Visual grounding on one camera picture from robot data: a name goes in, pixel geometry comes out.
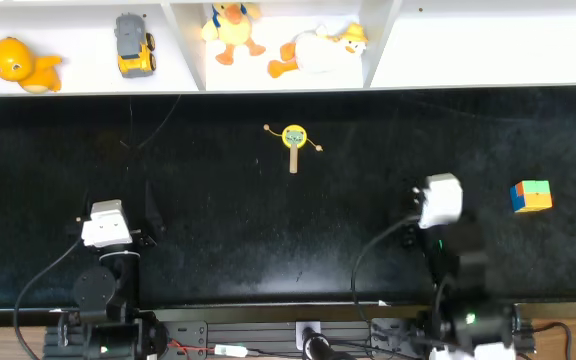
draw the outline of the wooden handle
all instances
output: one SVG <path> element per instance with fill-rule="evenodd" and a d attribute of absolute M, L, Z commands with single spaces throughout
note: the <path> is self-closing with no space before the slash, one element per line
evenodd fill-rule
<path fill-rule="evenodd" d="M 297 173 L 297 156 L 299 155 L 299 148 L 297 144 L 290 145 L 290 173 Z"/>

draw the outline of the yellow hat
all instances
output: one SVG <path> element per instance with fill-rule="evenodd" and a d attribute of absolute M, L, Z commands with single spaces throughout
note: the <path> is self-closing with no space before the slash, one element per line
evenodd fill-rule
<path fill-rule="evenodd" d="M 364 36 L 364 28 L 357 23 L 350 24 L 348 30 L 340 37 L 350 41 L 368 42 L 368 39 Z"/>

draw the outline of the colorful cube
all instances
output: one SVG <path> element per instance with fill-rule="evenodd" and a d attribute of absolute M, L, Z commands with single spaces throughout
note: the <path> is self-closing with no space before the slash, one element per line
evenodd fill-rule
<path fill-rule="evenodd" d="M 547 180 L 525 180 L 510 188 L 515 212 L 539 211 L 552 207 L 550 184 Z"/>

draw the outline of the black tabletop surface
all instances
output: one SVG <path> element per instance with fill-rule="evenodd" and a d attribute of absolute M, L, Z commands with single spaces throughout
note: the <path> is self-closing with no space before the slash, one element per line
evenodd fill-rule
<path fill-rule="evenodd" d="M 473 199 L 491 292 L 576 300 L 576 87 L 184 95 L 138 149 L 176 99 L 0 99 L 0 308 L 70 246 L 86 191 L 121 199 L 135 220 L 146 180 L 168 233 L 142 254 L 145 307 L 349 301 L 361 246 L 406 212 L 412 186 L 444 172 Z M 264 123 L 301 124 L 324 151 L 301 149 L 291 175 Z M 528 179 L 550 181 L 553 209 L 513 213 L 509 189 Z M 24 306 L 72 304 L 94 263 L 79 248 Z M 420 252 L 396 239 L 367 255 L 357 283 L 365 300 L 432 291 Z"/>

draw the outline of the toy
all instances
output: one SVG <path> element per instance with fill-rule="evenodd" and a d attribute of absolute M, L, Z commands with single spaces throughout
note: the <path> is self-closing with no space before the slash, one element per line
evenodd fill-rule
<path fill-rule="evenodd" d="M 14 81 L 29 93 L 61 90 L 55 65 L 59 56 L 36 56 L 21 41 L 7 37 L 0 40 L 0 78 Z"/>
<path fill-rule="evenodd" d="M 226 44 L 226 50 L 216 56 L 217 61 L 223 65 L 232 65 L 235 47 L 246 45 L 251 56 L 259 56 L 266 52 L 266 48 L 255 44 L 250 38 L 252 23 L 248 16 L 259 19 L 259 7 L 249 3 L 214 3 L 213 16 L 201 30 L 205 41 L 219 39 Z"/>
<path fill-rule="evenodd" d="M 524 180 L 510 189 L 515 212 L 540 211 L 552 207 L 548 181 Z"/>
<path fill-rule="evenodd" d="M 286 126 L 284 131 L 281 135 L 277 134 L 276 132 L 270 130 L 270 126 L 268 124 L 264 125 L 264 130 L 270 132 L 274 136 L 281 137 L 283 140 L 284 145 L 290 149 L 290 173 L 296 174 L 297 173 L 297 156 L 299 149 L 302 148 L 306 142 L 312 144 L 317 151 L 324 151 L 321 145 L 315 145 L 312 140 L 308 139 L 308 135 L 306 134 L 306 130 L 299 125 L 289 125 Z"/>
<path fill-rule="evenodd" d="M 292 70 L 321 73 L 342 69 L 352 57 L 359 57 L 366 49 L 368 39 L 361 25 L 350 24 L 339 37 L 328 35 L 325 27 L 315 32 L 305 32 L 294 42 L 281 47 L 281 60 L 268 64 L 268 73 L 273 78 Z"/>
<path fill-rule="evenodd" d="M 117 54 L 119 71 L 125 78 L 152 75 L 157 69 L 155 38 L 146 32 L 146 22 L 139 15 L 124 14 L 117 18 Z"/>

